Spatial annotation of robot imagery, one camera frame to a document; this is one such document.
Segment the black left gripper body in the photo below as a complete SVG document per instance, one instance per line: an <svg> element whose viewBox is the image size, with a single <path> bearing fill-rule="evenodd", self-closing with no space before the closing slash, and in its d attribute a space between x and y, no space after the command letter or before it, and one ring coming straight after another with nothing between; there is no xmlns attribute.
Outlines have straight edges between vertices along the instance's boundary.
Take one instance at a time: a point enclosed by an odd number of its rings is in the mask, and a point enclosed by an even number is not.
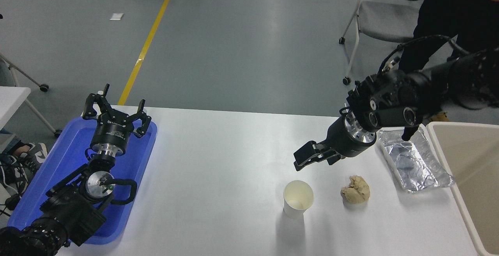
<svg viewBox="0 0 499 256"><path fill-rule="evenodd" d="M131 121L118 121L117 123L109 119L96 119L97 126L93 134L90 147L98 150L101 145L112 145L120 150L125 150L128 146L130 135L134 130Z"/></svg>

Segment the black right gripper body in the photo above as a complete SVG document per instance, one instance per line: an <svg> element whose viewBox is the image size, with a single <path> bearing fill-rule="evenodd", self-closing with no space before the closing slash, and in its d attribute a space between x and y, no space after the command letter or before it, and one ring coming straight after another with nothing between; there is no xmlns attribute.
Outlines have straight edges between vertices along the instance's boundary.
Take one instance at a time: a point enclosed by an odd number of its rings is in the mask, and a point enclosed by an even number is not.
<svg viewBox="0 0 499 256"><path fill-rule="evenodd" d="M353 158L375 143L375 132L365 130L355 117L340 117L327 131L328 146L344 157Z"/></svg>

